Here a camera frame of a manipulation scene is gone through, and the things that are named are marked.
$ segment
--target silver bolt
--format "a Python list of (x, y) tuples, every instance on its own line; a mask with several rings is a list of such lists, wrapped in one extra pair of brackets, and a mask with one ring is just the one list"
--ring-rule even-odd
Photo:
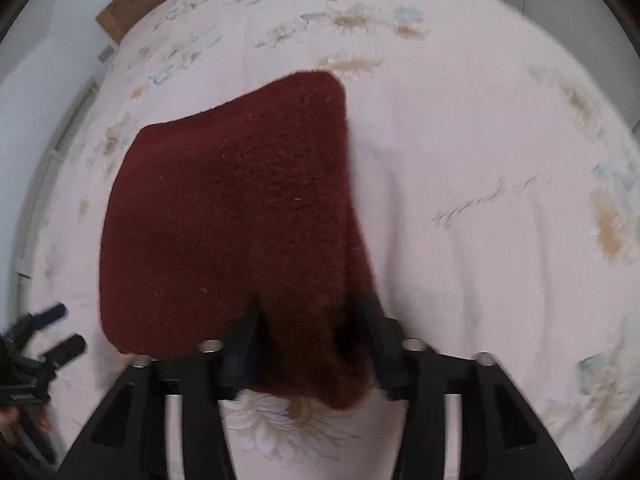
[(148, 355), (139, 355), (133, 359), (131, 365), (134, 368), (146, 368), (151, 364), (151, 361), (153, 361), (153, 359)]
[(222, 341), (218, 339), (209, 339), (208, 341), (203, 341), (198, 345), (198, 350), (203, 352), (204, 354), (211, 354), (213, 352), (220, 352), (222, 350)]
[(495, 365), (494, 356), (489, 354), (489, 352), (478, 352), (476, 355), (474, 355), (474, 359), (478, 362), (480, 366)]
[(424, 352), (427, 349), (427, 343), (422, 339), (405, 339), (402, 341), (402, 348), (409, 352)]

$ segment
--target folded towel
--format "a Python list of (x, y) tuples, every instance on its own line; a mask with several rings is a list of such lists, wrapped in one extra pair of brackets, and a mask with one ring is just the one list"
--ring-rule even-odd
[(372, 291), (331, 75), (293, 74), (140, 131), (100, 254), (102, 327), (119, 351), (195, 352), (258, 297), (272, 341), (252, 387), (347, 408), (370, 367), (341, 335), (344, 297)]

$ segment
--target bed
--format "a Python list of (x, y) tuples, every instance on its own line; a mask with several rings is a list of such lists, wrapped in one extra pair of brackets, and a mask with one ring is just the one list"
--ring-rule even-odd
[[(136, 133), (316, 69), (346, 88), (388, 313), (442, 352), (496, 354), (594, 478), (640, 399), (640, 153), (567, 51), (497, 0), (116, 0), (98, 20), (120, 51), (60, 172), (31, 290), (33, 310), (70, 309), (34, 351), (89, 342), (52, 393), (62, 453), (128, 359), (100, 330), (97, 266)], [(376, 393), (347, 413), (251, 392), (225, 405), (240, 478), (387, 478), (403, 410)]]

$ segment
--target white flower print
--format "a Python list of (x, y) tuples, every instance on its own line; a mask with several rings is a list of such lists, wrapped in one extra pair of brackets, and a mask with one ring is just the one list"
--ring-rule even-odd
[(246, 390), (222, 403), (225, 424), (245, 450), (271, 460), (338, 459), (338, 450), (356, 438), (348, 412), (334, 412), (309, 399), (281, 399)]

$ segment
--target maroon cloth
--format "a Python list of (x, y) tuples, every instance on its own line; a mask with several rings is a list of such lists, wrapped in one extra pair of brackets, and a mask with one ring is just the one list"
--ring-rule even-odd
[(195, 352), (258, 296), (272, 342), (254, 388), (347, 408), (370, 367), (360, 346), (336, 343), (344, 295), (372, 290), (333, 76), (293, 74), (140, 131), (100, 254), (102, 327), (118, 350)]

